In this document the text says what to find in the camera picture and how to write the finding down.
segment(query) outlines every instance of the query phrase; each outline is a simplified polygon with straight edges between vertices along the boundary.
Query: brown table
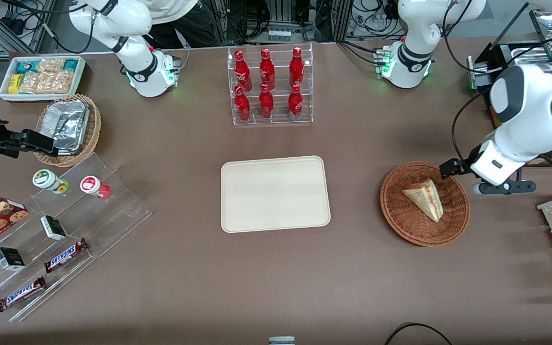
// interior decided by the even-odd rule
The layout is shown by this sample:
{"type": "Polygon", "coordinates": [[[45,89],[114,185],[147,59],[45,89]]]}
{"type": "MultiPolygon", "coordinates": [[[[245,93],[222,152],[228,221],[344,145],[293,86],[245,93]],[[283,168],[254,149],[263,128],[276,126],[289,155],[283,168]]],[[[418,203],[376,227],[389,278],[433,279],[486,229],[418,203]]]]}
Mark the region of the brown table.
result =
{"type": "MultiPolygon", "coordinates": [[[[486,42],[453,46],[464,61],[486,42]]],[[[260,345],[288,334],[300,345],[381,344],[408,321],[459,345],[552,344],[552,237],[535,209],[552,199],[552,168],[526,170],[534,194],[470,192],[455,243],[409,244],[380,212],[380,184],[398,164],[454,157],[466,72],[441,45],[427,79],[401,90],[335,44],[314,49],[315,122],[304,127],[233,127],[225,48],[193,50],[180,87],[155,99],[129,87],[116,56],[86,55],[80,91],[103,116],[97,152],[155,213],[25,321],[0,315],[0,344],[260,345]],[[327,227],[223,232],[224,163],[302,155],[324,159],[327,227]]],[[[34,127],[43,108],[2,102],[0,117],[34,127]]],[[[460,119],[465,152],[491,130],[483,109],[477,101],[460,119]]],[[[29,180],[43,167],[31,153],[0,157],[0,196],[37,192],[29,180]]],[[[419,333],[402,336],[430,338],[419,333]]]]}

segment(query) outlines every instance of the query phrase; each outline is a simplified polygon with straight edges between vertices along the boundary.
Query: clear acrylic stand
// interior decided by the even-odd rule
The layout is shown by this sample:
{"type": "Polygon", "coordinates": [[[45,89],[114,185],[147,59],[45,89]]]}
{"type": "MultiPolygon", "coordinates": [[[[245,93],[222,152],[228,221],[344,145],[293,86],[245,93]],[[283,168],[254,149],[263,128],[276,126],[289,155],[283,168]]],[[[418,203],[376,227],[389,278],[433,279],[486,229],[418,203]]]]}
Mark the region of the clear acrylic stand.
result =
{"type": "Polygon", "coordinates": [[[142,201],[127,190],[115,171],[116,168],[97,153],[92,154],[61,176],[69,182],[65,194],[41,190],[27,199],[24,205],[30,213],[24,223],[0,236],[0,247],[18,249],[26,265],[17,272],[4,271],[0,267],[0,299],[31,284],[40,276],[44,276],[48,285],[45,291],[36,292],[5,310],[2,314],[9,317],[10,322],[27,317],[151,215],[142,201]],[[88,175],[94,175],[110,186],[108,198],[98,199],[80,190],[81,179],[88,175]],[[40,218],[45,214],[61,221],[68,234],[64,240],[55,241],[46,237],[40,223],[40,218]],[[47,274],[44,263],[81,238],[85,238],[90,247],[47,274]]]}
{"type": "Polygon", "coordinates": [[[259,94],[261,93],[261,74],[259,74],[259,65],[261,64],[261,49],[264,46],[238,46],[228,49],[227,54],[227,72],[230,82],[231,113],[234,125],[269,125],[269,124],[298,124],[300,122],[312,122],[314,120],[313,107],[313,54],[311,44],[283,44],[268,46],[270,56],[274,62],[276,70],[276,88],[272,90],[274,96],[274,115],[270,120],[261,116],[261,107],[259,104],[259,94]],[[302,48],[302,60],[304,61],[304,81],[301,85],[300,93],[304,101],[302,103],[302,115],[300,120],[292,121],[289,119],[289,94],[291,94],[291,85],[289,85],[289,63],[293,57],[293,48],[299,46],[302,48]],[[246,93],[250,101],[250,121],[241,122],[237,116],[236,103],[234,98],[236,94],[234,88],[237,85],[236,79],[236,60],[233,55],[236,50],[244,53],[244,60],[250,68],[250,79],[253,82],[253,89],[246,93]]]}

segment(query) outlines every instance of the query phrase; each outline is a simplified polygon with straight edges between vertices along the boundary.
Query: small black box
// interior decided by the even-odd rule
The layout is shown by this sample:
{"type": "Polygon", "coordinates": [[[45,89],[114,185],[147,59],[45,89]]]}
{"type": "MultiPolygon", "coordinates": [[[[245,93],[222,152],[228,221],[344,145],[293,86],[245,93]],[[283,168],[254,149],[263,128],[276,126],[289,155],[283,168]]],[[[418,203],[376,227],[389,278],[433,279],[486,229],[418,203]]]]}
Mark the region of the small black box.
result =
{"type": "Polygon", "coordinates": [[[49,238],[60,241],[67,236],[65,229],[63,229],[63,226],[57,218],[46,215],[40,218],[40,221],[42,222],[42,228],[46,231],[46,236],[49,238]]]}
{"type": "Polygon", "coordinates": [[[0,248],[0,265],[7,271],[19,271],[24,268],[23,258],[18,250],[14,248],[0,248]]]}

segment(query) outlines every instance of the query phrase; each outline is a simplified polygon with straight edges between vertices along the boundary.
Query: white robotic arm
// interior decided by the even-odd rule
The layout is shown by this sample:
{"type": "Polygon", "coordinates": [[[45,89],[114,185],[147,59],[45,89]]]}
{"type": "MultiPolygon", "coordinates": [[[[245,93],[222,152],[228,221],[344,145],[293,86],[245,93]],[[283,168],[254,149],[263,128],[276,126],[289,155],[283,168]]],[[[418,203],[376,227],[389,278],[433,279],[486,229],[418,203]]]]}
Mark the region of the white robotic arm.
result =
{"type": "MultiPolygon", "coordinates": [[[[530,3],[552,13],[552,0],[530,3]]],[[[552,63],[506,68],[495,79],[489,99],[502,124],[468,159],[442,164],[442,175],[473,171],[486,181],[475,186],[477,194],[532,192],[533,183],[519,178],[512,181],[510,175],[538,155],[552,151],[552,63]]]]}
{"type": "Polygon", "coordinates": [[[110,48],[127,69],[131,86],[145,97],[159,96],[178,85],[179,59],[155,51],[142,35],[149,33],[149,9],[136,0],[86,0],[72,3],[72,24],[110,48]]]}
{"type": "Polygon", "coordinates": [[[397,11],[408,25],[408,32],[405,41],[384,46],[379,52],[379,60],[385,64],[381,77],[401,88],[419,85],[427,75],[432,53],[440,42],[440,29],[436,24],[443,20],[453,24],[462,13],[461,22],[475,20],[485,4],[486,0],[400,0],[397,11]]]}

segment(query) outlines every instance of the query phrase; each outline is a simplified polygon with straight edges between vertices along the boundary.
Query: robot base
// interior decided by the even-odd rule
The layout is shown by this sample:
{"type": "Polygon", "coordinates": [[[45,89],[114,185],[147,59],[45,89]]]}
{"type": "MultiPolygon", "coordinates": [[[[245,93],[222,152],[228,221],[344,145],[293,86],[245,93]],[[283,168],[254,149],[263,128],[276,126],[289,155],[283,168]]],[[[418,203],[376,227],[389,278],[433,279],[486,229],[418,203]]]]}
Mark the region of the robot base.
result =
{"type": "Polygon", "coordinates": [[[420,69],[417,72],[410,72],[397,56],[397,50],[401,45],[401,42],[394,42],[391,46],[384,46],[382,50],[374,53],[374,62],[380,64],[376,66],[376,75],[379,79],[390,81],[396,87],[413,88],[429,74],[431,60],[427,62],[425,70],[419,65],[420,69]]]}
{"type": "Polygon", "coordinates": [[[157,58],[157,68],[148,80],[139,82],[133,80],[129,72],[127,73],[131,86],[144,97],[156,97],[170,88],[178,87],[180,58],[164,54],[159,50],[155,50],[153,55],[157,58]]]}

